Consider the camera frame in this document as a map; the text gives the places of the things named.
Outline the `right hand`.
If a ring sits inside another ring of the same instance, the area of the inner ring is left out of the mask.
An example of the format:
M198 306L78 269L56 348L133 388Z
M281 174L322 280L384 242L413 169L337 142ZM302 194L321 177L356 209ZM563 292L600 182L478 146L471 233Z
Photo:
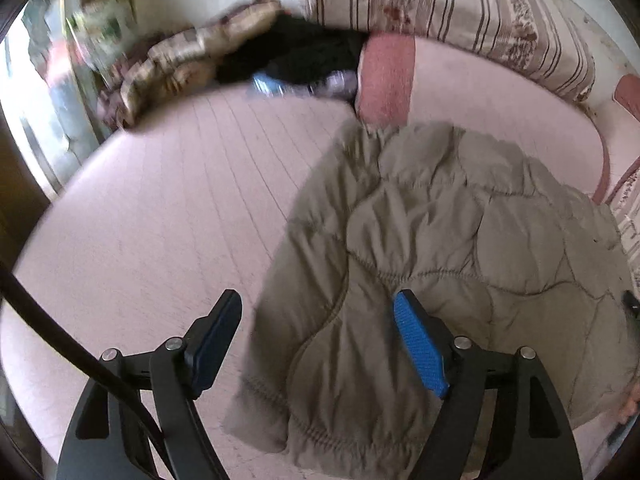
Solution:
M639 413L640 402L640 382L635 382L628 392L628 398L620 407L617 414L617 421L621 425L626 425L634 416Z

